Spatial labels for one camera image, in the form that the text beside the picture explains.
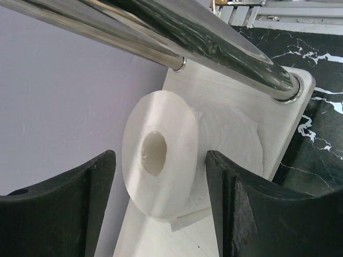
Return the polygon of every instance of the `wall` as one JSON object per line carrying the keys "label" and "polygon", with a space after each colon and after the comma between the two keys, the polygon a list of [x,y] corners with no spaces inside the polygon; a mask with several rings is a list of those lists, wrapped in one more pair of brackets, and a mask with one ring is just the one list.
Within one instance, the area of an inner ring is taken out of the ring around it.
{"label": "wall", "polygon": [[110,257],[128,203],[125,122],[167,69],[0,7],[0,195],[107,149],[117,169],[96,256]]}

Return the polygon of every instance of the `black marble surface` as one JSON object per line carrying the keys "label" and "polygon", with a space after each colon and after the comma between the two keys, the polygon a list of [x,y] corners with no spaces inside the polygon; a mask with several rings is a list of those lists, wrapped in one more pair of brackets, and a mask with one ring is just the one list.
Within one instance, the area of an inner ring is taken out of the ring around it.
{"label": "black marble surface", "polygon": [[307,70],[316,79],[274,182],[311,195],[343,187],[343,37],[235,29],[278,64]]}

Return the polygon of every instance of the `toilet paper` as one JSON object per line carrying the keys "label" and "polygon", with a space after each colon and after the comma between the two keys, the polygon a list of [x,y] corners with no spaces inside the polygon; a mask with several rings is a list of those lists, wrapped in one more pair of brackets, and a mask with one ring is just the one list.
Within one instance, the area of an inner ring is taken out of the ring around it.
{"label": "toilet paper", "polygon": [[126,188],[147,216],[175,227],[211,213],[208,150],[262,175],[257,124],[241,111],[165,90],[144,96],[126,123],[122,168]]}

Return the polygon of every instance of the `metal tube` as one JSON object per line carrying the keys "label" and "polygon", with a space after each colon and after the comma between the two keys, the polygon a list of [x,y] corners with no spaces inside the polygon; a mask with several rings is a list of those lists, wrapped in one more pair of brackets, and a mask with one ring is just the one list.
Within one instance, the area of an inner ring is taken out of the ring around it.
{"label": "metal tube", "polygon": [[173,70],[179,70],[183,67],[183,57],[155,43],[148,42],[138,36],[122,31],[117,28],[117,24],[113,26],[110,23],[112,19],[108,17],[100,17],[102,20],[95,19],[98,14],[97,11],[94,11],[83,3],[80,4],[83,5],[83,11],[89,8],[94,13],[91,12],[89,16],[85,12],[62,7],[63,5],[59,2],[56,2],[54,6],[48,6],[39,3],[39,1],[0,0],[0,5],[4,7],[97,40],[109,46],[131,52]]}
{"label": "metal tube", "polygon": [[79,0],[159,45],[278,100],[299,83],[196,0]]}

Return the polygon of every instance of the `metal ring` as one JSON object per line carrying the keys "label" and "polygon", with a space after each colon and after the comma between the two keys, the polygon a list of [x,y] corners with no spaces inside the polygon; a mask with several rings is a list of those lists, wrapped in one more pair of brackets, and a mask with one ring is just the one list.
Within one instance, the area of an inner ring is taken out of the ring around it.
{"label": "metal ring", "polygon": [[298,90],[297,90],[297,92],[296,92],[296,94],[294,96],[292,96],[291,98],[286,99],[286,100],[279,100],[279,99],[273,98],[273,100],[275,100],[277,103],[281,103],[281,104],[291,104],[291,103],[294,103],[296,100],[299,99],[299,97],[304,92],[304,81],[303,81],[303,79],[301,77],[299,77],[297,74],[294,74],[294,73],[290,73],[290,74],[297,81]]}
{"label": "metal ring", "polygon": [[173,70],[173,71],[175,71],[175,72],[182,72],[184,70],[184,68],[186,67],[186,64],[187,64],[187,58],[183,57],[183,62],[182,62],[181,67],[179,69]]}

